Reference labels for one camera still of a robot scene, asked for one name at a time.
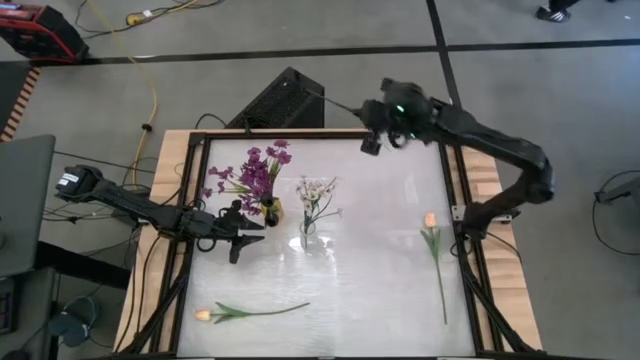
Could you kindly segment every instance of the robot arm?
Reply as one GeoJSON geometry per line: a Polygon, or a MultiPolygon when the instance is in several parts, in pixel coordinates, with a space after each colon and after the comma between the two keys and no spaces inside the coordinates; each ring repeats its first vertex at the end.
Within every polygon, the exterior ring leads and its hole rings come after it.
{"type": "Polygon", "coordinates": [[[221,209],[218,217],[191,207],[157,204],[104,179],[94,167],[78,165],[66,167],[56,185],[58,197],[70,202],[99,201],[127,213],[134,219],[148,221],[160,235],[178,241],[211,239],[213,250],[218,240],[231,243],[229,261],[238,262],[243,247],[264,239],[264,236],[239,235],[239,230],[264,230],[240,214],[240,201],[221,209]]]}
{"type": "Polygon", "coordinates": [[[387,133],[396,148],[410,139],[468,146],[522,169],[515,184],[485,203],[466,207],[460,224],[466,235],[482,239],[493,218],[524,203],[540,204],[553,198],[553,170],[539,146],[488,128],[460,107],[426,98],[416,84],[384,79],[381,89],[383,102],[367,100],[353,111],[371,131],[362,151],[377,155],[379,136],[387,133]]]}

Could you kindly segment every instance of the purple flower bouquet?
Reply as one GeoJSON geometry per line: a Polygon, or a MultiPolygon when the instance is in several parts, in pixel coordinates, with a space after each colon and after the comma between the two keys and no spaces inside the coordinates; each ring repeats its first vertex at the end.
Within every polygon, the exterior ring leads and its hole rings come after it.
{"type": "MultiPolygon", "coordinates": [[[[215,166],[209,169],[209,175],[216,175],[220,179],[218,193],[238,194],[242,200],[242,210],[249,215],[262,212],[268,215],[268,210],[273,213],[280,211],[279,201],[273,197],[273,185],[282,166],[291,162],[291,155],[285,150],[288,146],[285,140],[276,140],[273,147],[267,147],[266,156],[262,158],[262,150],[252,147],[247,151],[249,160],[240,167],[240,175],[231,166],[224,170],[215,166]]],[[[212,194],[212,189],[203,189],[205,197],[209,198],[212,194]]]]}

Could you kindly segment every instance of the yellow cable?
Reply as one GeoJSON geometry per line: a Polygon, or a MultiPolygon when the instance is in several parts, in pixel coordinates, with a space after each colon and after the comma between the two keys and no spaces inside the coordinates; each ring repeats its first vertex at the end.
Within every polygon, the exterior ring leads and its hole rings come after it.
{"type": "MultiPolygon", "coordinates": [[[[195,3],[196,1],[198,1],[198,0],[192,0],[190,3],[188,3],[187,6],[195,3]]],[[[122,52],[125,53],[125,56],[127,57],[127,59],[129,59],[129,61],[131,61],[131,63],[133,63],[136,67],[138,67],[138,70],[140,70],[140,74],[142,75],[142,78],[147,83],[147,85],[149,85],[149,88],[151,88],[151,93],[153,94],[153,110],[151,110],[151,115],[149,116],[149,120],[147,120],[147,124],[151,125],[153,123],[153,121],[155,120],[155,118],[156,118],[156,113],[158,112],[158,95],[156,93],[156,88],[153,85],[153,81],[147,75],[147,73],[144,71],[144,68],[142,67],[142,65],[140,65],[133,57],[131,57],[129,55],[129,51],[127,49],[126,44],[124,43],[124,41],[122,40],[120,35],[117,32],[115,32],[113,25],[111,25],[109,20],[107,20],[107,18],[104,16],[102,11],[96,6],[96,4],[93,2],[93,0],[88,0],[88,3],[89,3],[89,6],[91,7],[91,10],[94,13],[94,15],[96,15],[100,19],[100,21],[104,24],[104,26],[106,26],[107,29],[109,29],[109,31],[113,35],[113,38],[116,39],[116,43],[120,47],[120,50],[122,50],[122,52]]],[[[135,162],[133,163],[133,184],[134,185],[138,185],[138,161],[140,159],[140,155],[141,155],[141,152],[142,152],[142,148],[144,146],[144,142],[145,142],[145,138],[147,136],[147,132],[148,132],[148,130],[146,130],[146,129],[142,130],[142,136],[140,137],[140,142],[138,143],[138,150],[136,151],[135,162]]]]}
{"type": "MultiPolygon", "coordinates": [[[[171,14],[171,13],[173,13],[173,12],[176,12],[176,11],[180,11],[180,10],[186,9],[187,7],[189,7],[189,6],[193,5],[193,4],[195,4],[195,3],[196,3],[196,1],[198,1],[198,0],[191,0],[191,1],[187,2],[187,3],[185,3],[184,5],[181,5],[181,6],[177,7],[177,8],[175,8],[175,9],[168,10],[168,11],[166,12],[166,14],[171,14]]],[[[146,16],[144,15],[144,13],[143,13],[143,12],[141,12],[141,13],[129,14],[129,15],[127,16],[127,19],[126,19],[126,21],[127,21],[127,25],[136,25],[136,24],[138,24],[138,23],[140,23],[140,22],[143,22],[143,21],[147,21],[147,20],[153,19],[153,18],[155,18],[156,16],[159,16],[159,15],[161,15],[161,14],[164,14],[164,13],[160,12],[160,13],[158,13],[158,14],[153,14],[152,16],[149,16],[149,17],[146,17],[146,16]]]]}

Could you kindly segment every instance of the green leaf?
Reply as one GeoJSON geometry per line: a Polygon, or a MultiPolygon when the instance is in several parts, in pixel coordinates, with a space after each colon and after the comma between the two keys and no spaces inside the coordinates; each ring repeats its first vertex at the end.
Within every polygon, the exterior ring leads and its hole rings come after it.
{"type": "Polygon", "coordinates": [[[232,320],[235,316],[233,315],[222,315],[220,316],[220,318],[218,320],[216,320],[216,322],[214,322],[213,324],[220,324],[221,322],[225,322],[225,321],[229,321],[232,320]]]}
{"type": "Polygon", "coordinates": [[[223,303],[216,302],[216,305],[218,305],[218,307],[220,309],[224,310],[228,315],[231,315],[231,316],[243,317],[243,316],[251,315],[251,314],[249,314],[247,312],[244,312],[242,310],[237,310],[237,309],[234,309],[232,307],[229,307],[229,306],[227,306],[227,305],[225,305],[223,303]]]}
{"type": "Polygon", "coordinates": [[[427,242],[427,245],[429,245],[429,250],[431,250],[431,255],[433,256],[433,259],[437,262],[438,251],[440,248],[440,230],[438,230],[436,235],[433,234],[432,229],[429,229],[429,234],[427,234],[427,232],[424,230],[420,230],[420,233],[422,234],[422,237],[424,237],[425,241],[427,242]]]}

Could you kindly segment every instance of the shoe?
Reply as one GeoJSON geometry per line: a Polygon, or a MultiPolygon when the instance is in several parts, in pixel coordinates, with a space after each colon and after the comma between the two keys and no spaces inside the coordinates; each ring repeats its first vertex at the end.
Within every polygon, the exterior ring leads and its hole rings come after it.
{"type": "Polygon", "coordinates": [[[567,10],[551,12],[548,8],[541,6],[538,8],[538,11],[536,11],[536,17],[540,20],[560,24],[569,21],[571,14],[567,10]]]}

